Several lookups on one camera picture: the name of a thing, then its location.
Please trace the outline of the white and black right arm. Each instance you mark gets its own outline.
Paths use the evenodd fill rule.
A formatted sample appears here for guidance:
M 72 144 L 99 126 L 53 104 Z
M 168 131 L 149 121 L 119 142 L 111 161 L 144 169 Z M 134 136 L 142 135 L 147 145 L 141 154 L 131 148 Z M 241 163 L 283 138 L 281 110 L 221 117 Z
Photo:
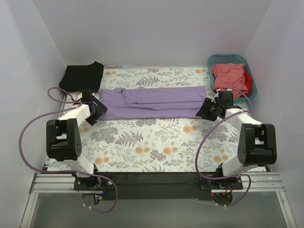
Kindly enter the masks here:
M 232 91 L 218 91 L 214 98 L 204 100 L 196 116 L 213 122 L 220 119 L 220 123 L 230 123 L 239 131 L 239 140 L 236 156 L 220 164 L 211 176 L 198 172 L 201 189 L 232 187 L 241 182 L 241 176 L 247 171 L 275 164 L 275 127 L 253 119 L 249 112 L 234 105 Z

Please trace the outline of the purple t shirt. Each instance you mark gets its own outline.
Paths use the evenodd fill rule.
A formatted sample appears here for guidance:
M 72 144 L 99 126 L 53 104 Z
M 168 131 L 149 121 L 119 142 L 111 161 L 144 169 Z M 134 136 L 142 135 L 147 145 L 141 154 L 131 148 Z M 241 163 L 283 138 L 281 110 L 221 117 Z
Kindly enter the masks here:
M 107 111 L 99 119 L 195 118 L 205 98 L 204 86 L 103 89 L 100 102 Z

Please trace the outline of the black robot base mount plate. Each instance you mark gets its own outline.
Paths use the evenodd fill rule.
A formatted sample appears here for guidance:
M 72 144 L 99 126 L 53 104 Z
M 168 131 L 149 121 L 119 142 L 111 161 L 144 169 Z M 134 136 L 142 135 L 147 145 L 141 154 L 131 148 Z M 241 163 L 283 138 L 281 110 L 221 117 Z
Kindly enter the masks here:
M 196 172 L 103 172 L 106 179 L 76 178 L 74 190 L 99 193 L 103 200 L 199 199 L 212 200 L 211 192 L 242 190 L 240 178 L 208 180 Z

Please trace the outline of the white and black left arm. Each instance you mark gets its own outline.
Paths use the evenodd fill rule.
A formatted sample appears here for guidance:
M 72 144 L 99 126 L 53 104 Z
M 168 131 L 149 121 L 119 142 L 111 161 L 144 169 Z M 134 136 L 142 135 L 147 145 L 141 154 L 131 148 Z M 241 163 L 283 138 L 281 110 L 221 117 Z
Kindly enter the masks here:
M 91 126 L 106 113 L 107 107 L 96 97 L 93 89 L 83 89 L 80 104 L 68 111 L 62 117 L 49 120 L 46 124 L 47 155 L 58 162 L 63 162 L 78 178 L 79 184 L 84 184 L 90 190 L 101 186 L 101 178 L 91 176 L 96 174 L 97 167 L 82 154 L 82 143 L 79 126 L 87 122 Z

